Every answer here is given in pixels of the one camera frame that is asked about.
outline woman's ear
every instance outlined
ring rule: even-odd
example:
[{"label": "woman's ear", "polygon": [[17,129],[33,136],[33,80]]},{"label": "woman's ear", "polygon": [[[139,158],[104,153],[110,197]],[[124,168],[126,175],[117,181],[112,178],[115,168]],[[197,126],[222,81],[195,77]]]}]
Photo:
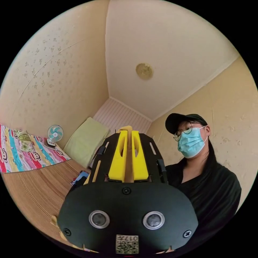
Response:
[{"label": "woman's ear", "polygon": [[210,126],[209,125],[206,126],[205,131],[206,131],[207,136],[210,136]]}]

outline blue surgical mask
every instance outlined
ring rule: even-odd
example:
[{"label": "blue surgical mask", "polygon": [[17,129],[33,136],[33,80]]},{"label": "blue surgical mask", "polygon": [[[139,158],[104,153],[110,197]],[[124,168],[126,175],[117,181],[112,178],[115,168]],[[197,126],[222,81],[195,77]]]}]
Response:
[{"label": "blue surgical mask", "polygon": [[206,140],[203,141],[201,137],[200,129],[202,129],[203,127],[192,128],[192,131],[190,133],[187,133],[188,130],[181,133],[177,149],[184,155],[185,158],[192,158],[203,149],[205,145],[204,143],[208,138],[207,137]]}]

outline ceiling light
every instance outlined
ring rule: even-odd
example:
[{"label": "ceiling light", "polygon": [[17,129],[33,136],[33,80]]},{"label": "ceiling light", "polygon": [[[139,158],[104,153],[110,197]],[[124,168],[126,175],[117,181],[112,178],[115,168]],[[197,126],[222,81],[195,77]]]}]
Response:
[{"label": "ceiling light", "polygon": [[146,63],[141,63],[136,66],[136,73],[143,80],[148,80],[153,76],[153,69]]}]

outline yellow bracket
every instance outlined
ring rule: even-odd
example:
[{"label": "yellow bracket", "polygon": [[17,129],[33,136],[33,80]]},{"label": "yellow bracket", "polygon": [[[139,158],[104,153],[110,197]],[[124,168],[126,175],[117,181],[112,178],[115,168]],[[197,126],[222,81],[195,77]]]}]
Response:
[{"label": "yellow bracket", "polygon": [[128,131],[122,130],[118,138],[117,147],[108,173],[108,177],[111,180],[118,180],[124,183],[127,143]]},{"label": "yellow bracket", "polygon": [[132,171],[135,181],[147,180],[149,177],[138,131],[132,131]]}]

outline striped wall panel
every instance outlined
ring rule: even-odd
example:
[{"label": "striped wall panel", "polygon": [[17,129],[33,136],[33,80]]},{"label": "striped wall panel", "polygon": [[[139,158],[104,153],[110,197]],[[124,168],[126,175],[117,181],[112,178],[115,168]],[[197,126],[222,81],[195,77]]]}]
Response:
[{"label": "striped wall panel", "polygon": [[123,126],[132,126],[133,130],[146,134],[151,125],[146,118],[110,98],[97,111],[93,119],[107,126],[110,134]]}]

